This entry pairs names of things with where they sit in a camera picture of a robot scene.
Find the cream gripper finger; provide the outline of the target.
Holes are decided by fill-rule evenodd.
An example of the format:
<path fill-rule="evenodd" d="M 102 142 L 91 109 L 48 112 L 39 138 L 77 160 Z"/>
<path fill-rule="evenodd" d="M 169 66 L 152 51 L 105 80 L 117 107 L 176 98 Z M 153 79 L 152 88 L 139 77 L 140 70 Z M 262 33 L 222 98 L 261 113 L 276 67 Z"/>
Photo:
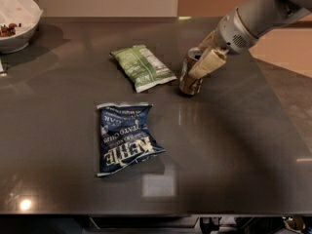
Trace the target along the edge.
<path fill-rule="evenodd" d="M 215 47 L 215 31 L 213 30 L 199 45 L 198 48 L 205 51 Z"/>
<path fill-rule="evenodd" d="M 213 48 L 206 50 L 192 66 L 188 74 L 194 79 L 201 79 L 226 64 L 227 50 Z"/>

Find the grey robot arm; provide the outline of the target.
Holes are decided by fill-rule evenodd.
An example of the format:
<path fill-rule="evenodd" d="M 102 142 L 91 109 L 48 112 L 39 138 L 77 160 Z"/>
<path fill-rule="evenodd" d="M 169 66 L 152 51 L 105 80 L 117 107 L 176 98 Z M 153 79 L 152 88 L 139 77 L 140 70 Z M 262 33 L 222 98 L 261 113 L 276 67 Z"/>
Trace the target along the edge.
<path fill-rule="evenodd" d="M 276 27 L 296 22 L 312 12 L 312 0 L 246 0 L 224 16 L 198 46 L 203 51 L 188 74 L 200 79 L 225 65 Z"/>

